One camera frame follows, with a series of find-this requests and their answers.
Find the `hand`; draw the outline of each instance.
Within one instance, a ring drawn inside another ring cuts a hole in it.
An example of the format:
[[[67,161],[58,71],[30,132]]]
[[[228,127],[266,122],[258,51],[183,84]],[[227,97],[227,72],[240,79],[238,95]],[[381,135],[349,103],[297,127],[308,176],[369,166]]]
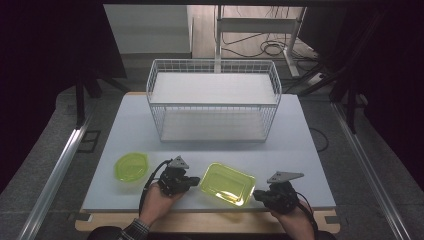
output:
[[[304,201],[300,203],[309,209]],[[280,214],[276,211],[271,210],[271,215],[278,219],[281,226],[284,228],[286,233],[294,240],[313,240],[314,230],[308,217],[299,208],[296,207],[292,212],[288,214]]]
[[[159,218],[165,216],[172,205],[180,199],[184,193],[175,194],[172,197],[162,193],[157,182],[149,187],[146,199],[144,200],[143,209],[141,210],[139,219],[147,226],[152,224]]]

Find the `yellow plastic dish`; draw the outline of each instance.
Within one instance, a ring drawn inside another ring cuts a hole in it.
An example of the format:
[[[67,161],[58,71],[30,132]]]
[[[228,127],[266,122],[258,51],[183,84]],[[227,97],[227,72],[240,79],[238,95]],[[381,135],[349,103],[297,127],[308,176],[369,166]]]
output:
[[[233,206],[243,207],[255,187],[254,177],[220,163],[212,163],[200,183],[200,189]]]
[[[115,177],[123,182],[132,182],[143,177],[148,169],[147,154],[132,152],[115,163]]]

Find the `wire basket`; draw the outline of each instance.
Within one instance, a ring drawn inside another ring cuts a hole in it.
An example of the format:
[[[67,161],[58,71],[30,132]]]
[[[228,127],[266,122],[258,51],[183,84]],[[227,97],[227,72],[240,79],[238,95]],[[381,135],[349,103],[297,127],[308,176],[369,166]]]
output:
[[[146,91],[161,141],[264,142],[281,83],[268,60],[158,59]]]

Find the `sleeve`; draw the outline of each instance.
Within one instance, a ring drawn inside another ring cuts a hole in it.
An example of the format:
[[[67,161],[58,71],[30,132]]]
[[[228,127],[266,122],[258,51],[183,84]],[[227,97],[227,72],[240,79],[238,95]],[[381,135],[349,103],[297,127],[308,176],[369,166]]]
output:
[[[128,227],[121,231],[118,240],[145,240],[148,233],[149,227],[135,218]]]

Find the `gray floor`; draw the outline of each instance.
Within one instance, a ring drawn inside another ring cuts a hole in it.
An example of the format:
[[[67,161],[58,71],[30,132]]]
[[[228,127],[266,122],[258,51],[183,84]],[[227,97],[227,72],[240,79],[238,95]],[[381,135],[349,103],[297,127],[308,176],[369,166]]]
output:
[[[123,56],[128,79],[119,81],[132,91],[144,91],[151,64],[150,57],[152,56]],[[172,56],[162,55],[157,58],[167,57]],[[289,78],[284,62],[278,61],[276,64],[280,78]],[[86,239],[88,236],[88,233],[75,230],[75,219],[123,97],[119,90],[99,82],[103,94],[99,99],[89,100],[96,104],[96,108],[88,127],[90,131],[100,131],[99,142],[92,153],[75,154],[37,239]],[[336,237],[341,240],[396,239],[328,101],[330,89],[331,86],[328,86],[300,100],[309,127],[322,131],[329,141],[328,148],[319,152],[319,156],[341,223],[341,231]],[[49,124],[22,167],[0,195],[0,239],[16,239],[18,236],[59,159],[75,122],[75,95],[71,88],[59,94],[56,111]],[[362,109],[357,110],[355,123],[357,136],[395,203],[411,239],[424,239],[424,193],[370,125]],[[321,134],[311,130],[311,135],[317,150],[326,146]],[[88,148],[89,145],[80,146],[80,149]],[[252,239],[258,239],[258,236],[252,236]]]

